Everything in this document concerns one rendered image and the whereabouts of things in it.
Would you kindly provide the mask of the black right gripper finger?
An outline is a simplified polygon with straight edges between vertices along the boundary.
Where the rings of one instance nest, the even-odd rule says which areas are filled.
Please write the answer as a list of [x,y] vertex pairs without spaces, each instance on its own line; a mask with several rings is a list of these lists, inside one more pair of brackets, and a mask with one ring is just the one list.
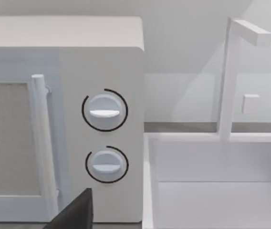
[[93,229],[93,192],[86,188],[43,229]]

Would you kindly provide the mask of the white microwave knob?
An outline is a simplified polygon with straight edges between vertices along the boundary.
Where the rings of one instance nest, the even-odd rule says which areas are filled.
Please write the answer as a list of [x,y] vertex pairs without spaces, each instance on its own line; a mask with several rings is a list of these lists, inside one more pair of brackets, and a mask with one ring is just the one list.
[[103,150],[92,156],[90,169],[98,180],[113,181],[121,176],[124,170],[124,163],[118,153],[111,150]]
[[98,129],[116,127],[122,112],[122,103],[111,94],[98,94],[92,97],[85,108],[86,117]]

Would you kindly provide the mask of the microwave door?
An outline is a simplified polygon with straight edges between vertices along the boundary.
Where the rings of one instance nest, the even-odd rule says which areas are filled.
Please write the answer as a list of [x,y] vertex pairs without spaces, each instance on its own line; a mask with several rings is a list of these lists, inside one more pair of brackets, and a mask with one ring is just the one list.
[[0,222],[47,222],[31,76],[44,75],[58,190],[63,135],[57,51],[0,47]]

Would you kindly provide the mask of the white sink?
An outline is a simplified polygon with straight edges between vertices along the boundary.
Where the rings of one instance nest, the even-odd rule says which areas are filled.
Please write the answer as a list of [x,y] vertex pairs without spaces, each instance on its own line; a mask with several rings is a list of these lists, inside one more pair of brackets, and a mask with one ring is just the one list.
[[271,133],[146,133],[143,229],[271,229]]

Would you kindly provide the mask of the pale microwave oven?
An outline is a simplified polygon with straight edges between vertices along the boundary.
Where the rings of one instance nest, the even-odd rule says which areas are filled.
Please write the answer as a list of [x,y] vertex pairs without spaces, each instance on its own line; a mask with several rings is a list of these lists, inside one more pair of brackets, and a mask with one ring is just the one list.
[[[59,103],[63,112],[63,135],[58,141],[57,155],[58,214],[86,188],[91,188],[95,223],[141,222],[144,132],[141,19],[0,16],[0,47],[58,52]],[[86,104],[98,94],[114,95],[122,103],[121,119],[112,129],[98,129],[86,117]],[[114,151],[123,160],[124,170],[116,180],[98,180],[91,172],[92,156],[103,150]]]

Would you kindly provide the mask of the tall white tap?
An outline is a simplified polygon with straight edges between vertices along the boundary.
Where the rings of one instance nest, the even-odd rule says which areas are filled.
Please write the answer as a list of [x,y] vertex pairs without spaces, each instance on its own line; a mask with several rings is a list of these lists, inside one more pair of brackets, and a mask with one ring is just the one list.
[[268,48],[271,45],[271,32],[244,19],[228,18],[217,121],[217,133],[221,142],[229,141],[231,135],[242,40],[256,47]]

